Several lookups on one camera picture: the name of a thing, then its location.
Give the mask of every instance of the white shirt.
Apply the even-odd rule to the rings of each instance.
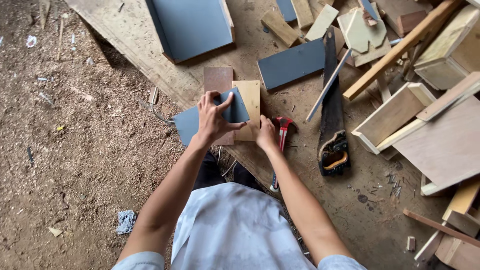
[[[163,269],[155,252],[131,255],[113,270]],[[304,256],[283,208],[258,190],[225,183],[192,191],[173,238],[171,269],[316,269]],[[364,270],[341,255],[324,258],[320,270]]]

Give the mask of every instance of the gray rag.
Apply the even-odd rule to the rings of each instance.
[[[132,210],[127,210],[118,212],[117,216],[119,218],[119,225],[117,227],[118,235],[131,233],[135,225],[135,220],[137,220],[137,215],[135,215]]]

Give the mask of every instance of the red hammer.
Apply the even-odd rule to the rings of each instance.
[[[278,122],[280,124],[280,134],[279,134],[279,140],[278,140],[278,147],[280,147],[280,150],[283,152],[283,148],[285,147],[285,140],[287,138],[287,130],[288,130],[288,125],[292,124],[296,130],[299,129],[297,124],[293,122],[292,119],[288,117],[276,117],[272,118],[274,122]],[[278,192],[279,187],[278,187],[278,181],[276,179],[276,174],[273,172],[273,180],[272,180],[272,185],[270,186],[270,190],[273,192]]]

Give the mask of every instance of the stick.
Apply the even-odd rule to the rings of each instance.
[[[340,60],[340,63],[338,64],[338,66],[336,66],[336,69],[335,69],[335,71],[333,71],[333,74],[330,77],[330,79],[328,80],[328,83],[325,85],[324,89],[320,93],[320,96],[318,97],[317,102],[315,103],[312,110],[308,114],[307,119],[306,119],[307,121],[310,122],[310,120],[312,119],[313,115],[315,114],[318,107],[320,106],[320,103],[322,103],[323,99],[325,98],[325,95],[327,94],[328,90],[332,86],[333,81],[335,81],[336,77],[338,76],[338,72],[340,71],[343,64],[345,63],[347,58],[350,57],[351,54],[352,54],[352,49],[348,49],[347,52],[345,53],[345,55],[343,56],[342,60]]]
[[[60,61],[61,53],[61,39],[63,37],[63,19],[60,19],[60,38],[59,38],[59,52],[57,53],[57,61]]]
[[[392,48],[388,54],[382,57],[367,73],[365,73],[356,83],[354,83],[343,96],[348,100],[353,100],[358,96],[367,86],[374,82],[374,80],[381,75],[387,68],[390,67],[398,58],[400,58],[406,51],[417,44],[428,32],[447,18],[456,7],[458,7],[462,0],[445,0],[437,8],[432,10],[421,23],[415,27],[398,45]]]
[[[470,237],[470,236],[468,236],[468,235],[466,235],[466,234],[459,233],[459,232],[457,232],[457,231],[455,231],[455,230],[452,230],[452,229],[450,229],[450,228],[447,228],[447,227],[445,227],[445,226],[442,226],[440,223],[434,222],[434,221],[432,221],[432,220],[430,220],[430,219],[428,219],[428,218],[425,218],[425,217],[423,217],[423,216],[421,216],[421,215],[419,215],[419,214],[415,214],[415,213],[413,213],[413,212],[410,212],[410,211],[407,210],[407,209],[403,209],[403,213],[404,213],[405,215],[407,215],[408,217],[411,217],[411,218],[413,218],[413,219],[415,219],[415,220],[418,220],[418,221],[420,221],[420,222],[422,222],[422,223],[424,223],[424,224],[427,224],[427,225],[429,225],[429,226],[431,226],[431,227],[433,227],[433,228],[435,228],[435,229],[437,229],[437,230],[439,230],[439,231],[442,231],[442,232],[444,232],[444,233],[446,233],[446,234],[449,234],[449,235],[451,235],[451,236],[453,236],[453,237],[455,237],[455,238],[458,238],[458,239],[464,241],[465,243],[469,243],[469,244],[472,244],[472,245],[474,245],[474,246],[476,246],[476,247],[480,247],[480,241],[478,241],[478,240],[476,240],[475,238],[472,238],[472,237]]]

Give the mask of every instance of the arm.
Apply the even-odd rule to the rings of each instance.
[[[168,241],[187,204],[202,160],[211,144],[225,133],[239,130],[246,123],[228,123],[221,116],[233,101],[231,93],[216,106],[213,98],[220,93],[206,92],[198,102],[199,129],[177,163],[142,207],[127,244],[117,262],[129,255],[154,251],[165,255]]]
[[[276,132],[272,122],[263,115],[260,118],[261,129],[251,123],[248,123],[249,127],[258,146],[265,151],[272,163],[285,205],[315,265],[318,265],[324,257],[334,254],[352,258],[328,214],[288,165],[275,142]]]

